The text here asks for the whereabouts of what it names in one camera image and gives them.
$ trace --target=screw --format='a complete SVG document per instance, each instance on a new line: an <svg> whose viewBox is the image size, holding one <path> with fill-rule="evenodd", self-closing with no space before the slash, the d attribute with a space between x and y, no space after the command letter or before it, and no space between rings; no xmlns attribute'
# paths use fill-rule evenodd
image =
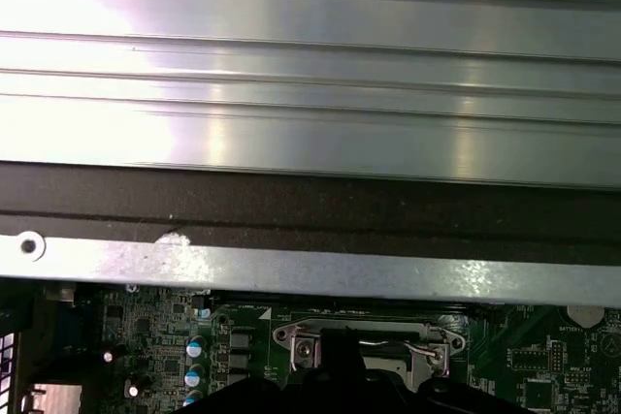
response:
<svg viewBox="0 0 621 414"><path fill-rule="evenodd" d="M25 239L21 244L21 252L24 254L32 254L37 249L37 243L32 239Z"/></svg>
<svg viewBox="0 0 621 414"><path fill-rule="evenodd" d="M36 261L46 252L46 241L37 232L23 232L17 236L19 250L28 259Z"/></svg>
<svg viewBox="0 0 621 414"><path fill-rule="evenodd" d="M307 341L300 341L298 343L298 346L296 347L296 351L298 353L298 356L300 356L301 358L307 358L311 355L311 346Z"/></svg>

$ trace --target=electronic component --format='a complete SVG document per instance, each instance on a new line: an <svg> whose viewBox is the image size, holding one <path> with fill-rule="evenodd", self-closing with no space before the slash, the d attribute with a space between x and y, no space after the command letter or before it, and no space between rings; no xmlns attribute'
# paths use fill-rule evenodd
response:
<svg viewBox="0 0 621 414"><path fill-rule="evenodd" d="M591 372L574 371L565 375L565 383L584 385L591 383Z"/></svg>
<svg viewBox="0 0 621 414"><path fill-rule="evenodd" d="M109 319L122 319L123 307L120 305L109 305L106 308L106 317Z"/></svg>
<svg viewBox="0 0 621 414"><path fill-rule="evenodd" d="M113 363L114 361L122 358L127 354L127 346L124 344L118 344L106 351L102 355L102 359L106 364Z"/></svg>
<svg viewBox="0 0 621 414"><path fill-rule="evenodd" d="M132 375L125 382L126 393L130 398L136 398L150 390L152 384L153 381L147 375Z"/></svg>
<svg viewBox="0 0 621 414"><path fill-rule="evenodd" d="M552 341L550 347L550 371L562 373L563 367L563 343Z"/></svg>
<svg viewBox="0 0 621 414"><path fill-rule="evenodd" d="M231 333L230 346L231 349L250 349L250 335L240 332Z"/></svg>
<svg viewBox="0 0 621 414"><path fill-rule="evenodd" d="M511 366L516 370L548 370L549 353L538 349L514 349Z"/></svg>
<svg viewBox="0 0 621 414"><path fill-rule="evenodd" d="M151 330L151 321L149 319L138 319L136 321L136 332L138 334L148 334Z"/></svg>
<svg viewBox="0 0 621 414"><path fill-rule="evenodd" d="M527 380L524 384L524 407L537 412L552 409L554 387L550 380Z"/></svg>
<svg viewBox="0 0 621 414"><path fill-rule="evenodd" d="M248 369L249 355L248 354L230 354L229 355L229 368L233 369Z"/></svg>
<svg viewBox="0 0 621 414"><path fill-rule="evenodd" d="M413 392L425 380L447 375L450 357L461 353L466 346L461 335L424 322L310 318L277 327L272 336L276 344L289 350L290 369L296 371L321 365L322 332L344 329L360 336L363 357L388 355L389 358L384 359L394 360L389 366L407 364L407 387Z"/></svg>
<svg viewBox="0 0 621 414"><path fill-rule="evenodd" d="M200 364L194 364L183 377L185 385L190 388L198 387L205 378L205 368Z"/></svg>
<svg viewBox="0 0 621 414"><path fill-rule="evenodd" d="M194 295L192 296L191 303L193 309L208 309L210 307L210 297L207 295Z"/></svg>
<svg viewBox="0 0 621 414"><path fill-rule="evenodd" d="M599 305L568 305L567 315L583 329L592 329L604 320L605 309Z"/></svg>
<svg viewBox="0 0 621 414"><path fill-rule="evenodd" d="M232 385L236 382L240 382L248 378L247 373L229 373L227 375L226 383Z"/></svg>
<svg viewBox="0 0 621 414"><path fill-rule="evenodd" d="M166 373L179 373L180 364L178 360L167 359L164 361L164 372Z"/></svg>
<svg viewBox="0 0 621 414"><path fill-rule="evenodd" d="M187 397L185 398L185 401L183 402L183 406L192 404L193 402L196 402L199 399L202 399L203 397L204 397L203 392L200 392L198 390L192 390L190 393L187 394Z"/></svg>
<svg viewBox="0 0 621 414"><path fill-rule="evenodd" d="M185 352L190 358L198 358L205 351L206 344L207 342L203 336L194 336L185 346Z"/></svg>

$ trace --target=integrated circuit chip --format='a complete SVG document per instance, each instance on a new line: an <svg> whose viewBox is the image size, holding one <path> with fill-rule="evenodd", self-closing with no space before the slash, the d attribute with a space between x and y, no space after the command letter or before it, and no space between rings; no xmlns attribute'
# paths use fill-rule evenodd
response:
<svg viewBox="0 0 621 414"><path fill-rule="evenodd" d="M123 308L120 305L109 305L106 308L106 317L109 319L122 319Z"/></svg>
<svg viewBox="0 0 621 414"><path fill-rule="evenodd" d="M248 349L250 347L250 335L249 334L231 334L231 348L233 349Z"/></svg>
<svg viewBox="0 0 621 414"><path fill-rule="evenodd" d="M136 321L136 332L139 334L148 334L151 330L151 321L148 319L138 319Z"/></svg>
<svg viewBox="0 0 621 414"><path fill-rule="evenodd" d="M550 411L553 405L554 386L550 380L527 380L524 384L524 404L538 412Z"/></svg>
<svg viewBox="0 0 621 414"><path fill-rule="evenodd" d="M179 373L179 361L174 359L167 359L164 361L164 371L167 373Z"/></svg>

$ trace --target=screw hole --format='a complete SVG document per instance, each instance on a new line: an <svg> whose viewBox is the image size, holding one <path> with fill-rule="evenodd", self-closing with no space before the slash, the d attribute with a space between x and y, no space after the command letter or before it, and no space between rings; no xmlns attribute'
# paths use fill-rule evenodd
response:
<svg viewBox="0 0 621 414"><path fill-rule="evenodd" d="M37 243L32 239L25 239L21 243L21 252L24 254L32 254L37 249Z"/></svg>

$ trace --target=blue capacitor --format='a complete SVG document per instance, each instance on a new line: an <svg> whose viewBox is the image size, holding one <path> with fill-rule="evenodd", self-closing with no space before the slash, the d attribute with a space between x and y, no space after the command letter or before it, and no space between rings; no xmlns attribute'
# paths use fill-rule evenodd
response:
<svg viewBox="0 0 621 414"><path fill-rule="evenodd" d="M191 404L193 402L196 402L196 401L198 401L199 399L202 399L202 398L203 398L203 393L202 392L199 392L198 390L192 390L190 393L187 394L187 398L183 402L183 407L185 407L188 404Z"/></svg>

